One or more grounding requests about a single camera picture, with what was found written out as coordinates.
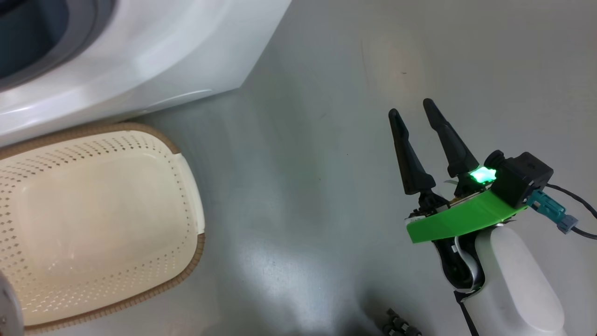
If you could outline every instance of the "wire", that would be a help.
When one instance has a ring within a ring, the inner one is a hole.
[[[591,213],[591,215],[593,215],[593,217],[597,218],[597,211],[595,210],[595,208],[592,207],[591,204],[589,204],[587,201],[583,200],[582,197],[580,197],[580,196],[578,196],[578,195],[572,193],[571,191],[568,191],[568,190],[566,190],[566,189],[564,189],[562,187],[559,187],[559,186],[557,186],[555,184],[549,184],[548,183],[545,186],[548,187],[548,188],[551,188],[551,189],[555,189],[557,191],[561,191],[562,193],[564,193],[564,194],[572,197],[575,201],[578,201],[582,205],[584,205],[584,207],[587,208],[587,210]],[[581,235],[583,237],[589,238],[589,239],[595,239],[595,240],[597,240],[597,234],[592,234],[592,233],[585,232],[585,231],[583,231],[583,230],[581,230],[581,229],[579,229],[577,227],[573,227],[572,228],[572,232],[574,232],[576,234],[579,234],[579,235]]]

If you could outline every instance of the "white plastic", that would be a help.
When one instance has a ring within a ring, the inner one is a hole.
[[[512,229],[484,231],[475,247],[485,284],[464,305],[480,335],[566,335],[558,297]]]
[[[0,161],[0,269],[25,324],[102,308],[181,273],[204,228],[189,172],[138,131]]]
[[[81,55],[0,93],[0,146],[239,87],[290,0],[119,0]]]

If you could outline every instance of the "gray floor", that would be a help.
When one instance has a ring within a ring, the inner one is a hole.
[[[596,6],[295,0],[239,90],[139,119],[195,174],[199,267],[165,294],[52,334],[376,335],[372,320],[393,307],[424,335],[466,335],[433,246],[407,236],[417,200],[403,193],[387,112],[402,112],[438,182],[447,162],[425,97],[479,161],[530,151],[554,183],[597,203]],[[597,244],[530,212],[511,225],[559,295],[568,334],[594,335]]]

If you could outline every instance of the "beige plastic basket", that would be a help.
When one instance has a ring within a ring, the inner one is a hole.
[[[29,333],[180,283],[204,242],[193,175],[156,130],[123,123],[0,151],[0,269]]]

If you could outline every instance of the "washing machine door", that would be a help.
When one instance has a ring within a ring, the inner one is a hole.
[[[83,52],[106,27],[113,0],[0,0],[0,91]]]

